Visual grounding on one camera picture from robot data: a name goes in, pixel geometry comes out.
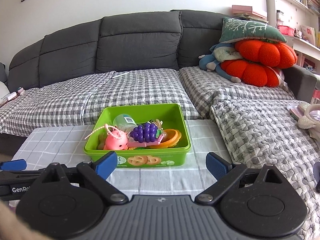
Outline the pink pig toy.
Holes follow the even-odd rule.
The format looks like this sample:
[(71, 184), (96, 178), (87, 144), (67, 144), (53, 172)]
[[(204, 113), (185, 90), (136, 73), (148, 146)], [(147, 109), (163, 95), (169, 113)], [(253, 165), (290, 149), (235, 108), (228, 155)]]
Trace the pink pig toy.
[(128, 138), (127, 134), (114, 126), (110, 126), (108, 124), (104, 124), (104, 126), (100, 126), (94, 129), (85, 139), (88, 139), (95, 132), (104, 129), (106, 131), (106, 136), (104, 138), (104, 142), (101, 142), (98, 146), (99, 150), (127, 150), (128, 147)]

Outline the pink sticky note block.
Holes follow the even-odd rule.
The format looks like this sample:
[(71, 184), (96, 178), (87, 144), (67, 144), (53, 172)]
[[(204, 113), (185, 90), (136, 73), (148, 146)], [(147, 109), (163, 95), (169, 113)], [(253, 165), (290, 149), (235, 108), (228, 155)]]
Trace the pink sticky note block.
[(138, 142), (138, 141), (132, 141), (132, 140), (129, 140), (128, 143), (127, 143), (127, 146), (128, 148), (131, 148), (131, 147), (147, 147), (149, 146), (149, 142)]

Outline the clear cotton swab jar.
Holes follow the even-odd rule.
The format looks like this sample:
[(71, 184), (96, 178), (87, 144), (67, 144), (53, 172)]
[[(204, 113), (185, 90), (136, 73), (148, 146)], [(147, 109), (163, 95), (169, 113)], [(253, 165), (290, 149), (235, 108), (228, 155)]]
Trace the clear cotton swab jar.
[(120, 114), (114, 118), (113, 126), (124, 132), (130, 132), (137, 127), (137, 124), (130, 115)]

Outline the yellow plastic bowl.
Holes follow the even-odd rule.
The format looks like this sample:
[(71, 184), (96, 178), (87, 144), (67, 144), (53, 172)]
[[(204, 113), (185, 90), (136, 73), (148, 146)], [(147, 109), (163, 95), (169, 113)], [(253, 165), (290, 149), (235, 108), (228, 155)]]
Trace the yellow plastic bowl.
[(175, 147), (182, 137), (181, 132), (176, 129), (165, 129), (163, 132), (164, 132), (164, 137), (161, 143), (159, 145), (150, 146), (150, 148), (158, 149), (158, 148)]

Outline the purple grape toy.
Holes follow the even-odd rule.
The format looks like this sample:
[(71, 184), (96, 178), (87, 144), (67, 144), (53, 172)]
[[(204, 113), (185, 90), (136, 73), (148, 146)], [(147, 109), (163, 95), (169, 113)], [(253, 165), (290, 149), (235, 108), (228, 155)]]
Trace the purple grape toy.
[(130, 137), (138, 142), (155, 142), (161, 134), (161, 130), (155, 124), (146, 122), (135, 127), (130, 132)]

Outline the light grey grid cloth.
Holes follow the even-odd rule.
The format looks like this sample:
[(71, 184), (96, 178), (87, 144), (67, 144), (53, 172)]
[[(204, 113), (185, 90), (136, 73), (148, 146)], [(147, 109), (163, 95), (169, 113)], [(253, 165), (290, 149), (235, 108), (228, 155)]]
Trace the light grey grid cloth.
[[(189, 194), (195, 197), (216, 182), (206, 169), (208, 152), (231, 161), (217, 124), (212, 120), (188, 120), (191, 149), (182, 166), (160, 168), (117, 168), (108, 182), (125, 193), (172, 195)], [(74, 167), (90, 158), (84, 153), (85, 136), (93, 127), (65, 126), (35, 129), (22, 144), (14, 159), (24, 159), (28, 170), (47, 167), (52, 162)]]

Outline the grey patterned quilt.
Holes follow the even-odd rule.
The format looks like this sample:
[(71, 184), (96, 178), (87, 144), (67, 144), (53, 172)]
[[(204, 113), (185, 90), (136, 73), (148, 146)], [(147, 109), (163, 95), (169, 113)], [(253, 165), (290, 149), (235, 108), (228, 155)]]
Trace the grey patterned quilt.
[(319, 239), (319, 193), (313, 166), (319, 148), (308, 131), (300, 129), (287, 107), (298, 100), (225, 100), (215, 103), (215, 119), (233, 161), (250, 168), (273, 164), (304, 200), (308, 214), (302, 239)]

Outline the grey checked sofa cover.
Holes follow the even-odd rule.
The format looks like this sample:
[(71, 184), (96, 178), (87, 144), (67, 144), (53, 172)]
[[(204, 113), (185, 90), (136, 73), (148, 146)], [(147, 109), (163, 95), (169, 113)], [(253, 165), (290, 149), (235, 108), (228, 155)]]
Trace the grey checked sofa cover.
[(1, 132), (27, 137), (39, 127), (90, 125), (109, 106), (179, 104), (185, 119), (208, 119), (225, 99), (291, 100), (280, 87), (233, 83), (199, 67), (111, 71), (28, 89), (1, 107)]

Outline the white fluffy earmuffs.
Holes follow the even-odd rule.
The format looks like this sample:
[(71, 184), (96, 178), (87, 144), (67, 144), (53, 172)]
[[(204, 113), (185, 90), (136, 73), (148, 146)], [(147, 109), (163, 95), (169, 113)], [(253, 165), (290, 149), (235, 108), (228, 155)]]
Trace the white fluffy earmuffs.
[(319, 104), (311, 105), (303, 102), (298, 105), (290, 106), (289, 112), (297, 118), (299, 128), (313, 128), (319, 132)]

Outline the lower red pumpkin cushion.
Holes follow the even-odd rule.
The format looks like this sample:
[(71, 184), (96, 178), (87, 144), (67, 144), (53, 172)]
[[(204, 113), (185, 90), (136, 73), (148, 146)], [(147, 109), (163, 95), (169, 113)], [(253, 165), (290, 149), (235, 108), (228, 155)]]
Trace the lower red pumpkin cushion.
[(283, 83), (281, 70), (247, 60), (228, 60), (220, 63), (228, 75), (238, 77), (243, 83), (256, 87), (277, 87)]

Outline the red pumpkin cushion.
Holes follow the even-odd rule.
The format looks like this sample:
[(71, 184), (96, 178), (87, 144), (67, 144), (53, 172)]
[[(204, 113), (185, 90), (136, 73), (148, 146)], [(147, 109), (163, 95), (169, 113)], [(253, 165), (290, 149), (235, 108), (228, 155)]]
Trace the red pumpkin cushion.
[(242, 40), (236, 42), (234, 48), (244, 59), (272, 68), (291, 68), (298, 59), (295, 51), (285, 43)]
[(243, 83), (256, 87), (277, 87), (283, 83), (281, 70), (247, 60), (228, 60), (220, 63), (228, 75), (238, 77)]

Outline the upper red pumpkin cushion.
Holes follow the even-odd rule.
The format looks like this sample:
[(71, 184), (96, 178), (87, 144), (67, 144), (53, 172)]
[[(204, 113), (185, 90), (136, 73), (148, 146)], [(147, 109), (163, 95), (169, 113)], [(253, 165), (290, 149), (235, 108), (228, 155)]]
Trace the upper red pumpkin cushion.
[(234, 48), (244, 59), (272, 68), (291, 68), (298, 59), (295, 51), (285, 43), (242, 40), (236, 42)]

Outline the dark grey sofa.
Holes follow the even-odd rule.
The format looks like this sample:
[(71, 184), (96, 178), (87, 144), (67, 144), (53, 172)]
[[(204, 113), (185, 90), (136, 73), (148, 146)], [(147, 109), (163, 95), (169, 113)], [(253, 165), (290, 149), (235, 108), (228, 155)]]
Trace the dark grey sofa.
[(221, 36), (224, 15), (195, 10), (106, 16), (46, 35), (20, 50), (9, 65), (6, 85), (42, 88), (80, 76), (132, 70), (173, 69), (193, 103), (225, 96), (310, 101), (316, 77), (294, 66), (284, 70), (288, 89), (234, 84), (199, 69)]

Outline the teal leaf pattern pillow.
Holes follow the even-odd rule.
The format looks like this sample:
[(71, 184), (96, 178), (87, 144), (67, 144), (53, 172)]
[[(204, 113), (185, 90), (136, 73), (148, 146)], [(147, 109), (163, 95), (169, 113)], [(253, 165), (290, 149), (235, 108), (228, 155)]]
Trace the teal leaf pattern pillow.
[(287, 39), (275, 27), (257, 21), (239, 20), (225, 17), (223, 19), (220, 43), (235, 43), (241, 40), (269, 40), (286, 43)]

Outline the pink box on sofa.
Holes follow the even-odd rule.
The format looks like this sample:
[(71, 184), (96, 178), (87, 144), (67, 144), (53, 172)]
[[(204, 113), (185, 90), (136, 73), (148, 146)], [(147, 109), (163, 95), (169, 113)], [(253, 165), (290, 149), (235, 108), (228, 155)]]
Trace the pink box on sofa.
[(267, 12), (258, 10), (253, 6), (247, 5), (232, 5), (232, 14), (243, 20), (260, 21), (268, 23)]

